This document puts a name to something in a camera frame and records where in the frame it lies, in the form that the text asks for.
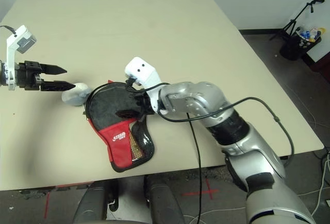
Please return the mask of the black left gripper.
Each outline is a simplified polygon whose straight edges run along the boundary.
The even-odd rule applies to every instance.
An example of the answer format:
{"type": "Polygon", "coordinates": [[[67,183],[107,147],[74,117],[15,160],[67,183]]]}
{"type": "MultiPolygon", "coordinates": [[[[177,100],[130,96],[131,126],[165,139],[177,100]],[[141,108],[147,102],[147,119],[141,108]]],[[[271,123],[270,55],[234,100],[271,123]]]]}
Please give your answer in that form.
{"type": "Polygon", "coordinates": [[[40,64],[34,61],[24,61],[15,66],[16,85],[24,90],[39,90],[44,92],[63,92],[75,87],[66,81],[43,81],[40,74],[64,74],[67,71],[57,65],[40,64]]]}

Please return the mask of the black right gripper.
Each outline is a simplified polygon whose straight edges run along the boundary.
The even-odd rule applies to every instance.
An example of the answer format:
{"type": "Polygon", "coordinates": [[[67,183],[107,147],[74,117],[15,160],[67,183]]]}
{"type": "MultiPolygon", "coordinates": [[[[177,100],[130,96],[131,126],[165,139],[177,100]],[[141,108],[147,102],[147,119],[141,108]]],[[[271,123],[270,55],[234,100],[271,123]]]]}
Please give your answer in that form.
{"type": "Polygon", "coordinates": [[[141,117],[147,115],[153,115],[155,112],[152,108],[150,97],[146,92],[137,93],[135,95],[136,104],[140,107],[139,111],[133,109],[119,110],[115,114],[120,118],[136,118],[139,119],[141,117]]]}

